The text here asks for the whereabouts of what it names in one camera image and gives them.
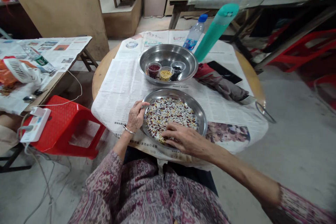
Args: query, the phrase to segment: plastic water bottle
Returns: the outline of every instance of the plastic water bottle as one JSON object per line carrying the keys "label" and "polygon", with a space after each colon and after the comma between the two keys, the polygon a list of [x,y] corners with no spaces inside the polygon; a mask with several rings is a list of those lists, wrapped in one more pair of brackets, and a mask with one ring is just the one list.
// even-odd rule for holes
{"label": "plastic water bottle", "polygon": [[225,32],[231,21],[236,17],[239,11],[239,5],[229,3],[217,12],[208,31],[204,35],[202,41],[198,45],[194,55],[198,62],[202,62],[211,48],[215,45],[220,36]]}
{"label": "plastic water bottle", "polygon": [[198,18],[198,22],[190,28],[189,34],[183,44],[183,47],[187,48],[189,51],[192,51],[197,44],[197,41],[200,39],[204,31],[204,22],[208,18],[207,14],[202,14]]}
{"label": "plastic water bottle", "polygon": [[40,66],[42,66],[49,73],[55,71],[54,66],[51,65],[49,61],[47,61],[38,51],[26,45],[24,41],[20,41],[18,43],[31,60],[36,61]]}

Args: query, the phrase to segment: patterned sleeve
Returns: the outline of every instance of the patterned sleeve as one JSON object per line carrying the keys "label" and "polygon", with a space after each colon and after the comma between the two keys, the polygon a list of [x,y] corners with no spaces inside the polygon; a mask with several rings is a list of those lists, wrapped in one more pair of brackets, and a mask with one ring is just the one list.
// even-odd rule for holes
{"label": "patterned sleeve", "polygon": [[120,157],[111,151],[88,177],[69,223],[111,223],[117,215],[122,172]]}
{"label": "patterned sleeve", "polygon": [[289,189],[283,186],[280,186],[280,188],[280,206],[278,208],[263,207],[263,210],[274,224],[336,223],[336,218],[331,214]]}

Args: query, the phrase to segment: dark pants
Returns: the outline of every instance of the dark pants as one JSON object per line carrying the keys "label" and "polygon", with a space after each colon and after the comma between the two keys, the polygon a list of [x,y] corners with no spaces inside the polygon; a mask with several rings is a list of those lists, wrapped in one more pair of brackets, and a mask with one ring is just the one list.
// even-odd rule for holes
{"label": "dark pants", "polygon": [[[158,163],[155,157],[136,148],[128,146],[125,154],[124,165],[134,160],[146,158],[150,159],[154,164]],[[218,196],[216,186],[210,171],[204,171],[194,167],[186,167],[184,165],[173,162],[168,162],[167,165],[171,167],[177,175],[186,177],[200,183],[201,185],[209,188]]]}

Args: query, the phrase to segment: cloth bundle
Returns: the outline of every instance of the cloth bundle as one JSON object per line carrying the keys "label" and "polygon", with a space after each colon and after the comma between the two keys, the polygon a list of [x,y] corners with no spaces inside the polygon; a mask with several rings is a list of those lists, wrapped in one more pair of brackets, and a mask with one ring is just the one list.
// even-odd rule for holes
{"label": "cloth bundle", "polygon": [[208,64],[199,64],[198,71],[194,78],[207,86],[210,86],[220,92],[225,99],[240,102],[248,97],[248,91],[238,87],[231,81],[224,79],[219,73],[213,70]]}

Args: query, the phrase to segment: purple patterned blouse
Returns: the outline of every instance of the purple patterned blouse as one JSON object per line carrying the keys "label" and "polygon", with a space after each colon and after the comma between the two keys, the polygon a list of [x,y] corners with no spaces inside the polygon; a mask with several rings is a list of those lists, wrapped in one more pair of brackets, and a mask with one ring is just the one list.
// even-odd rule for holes
{"label": "purple patterned blouse", "polygon": [[[273,223],[335,223],[326,212],[281,187],[278,208],[264,211]],[[69,223],[229,223],[219,198],[168,167],[165,176],[147,159],[123,166],[110,152],[86,181]]]}

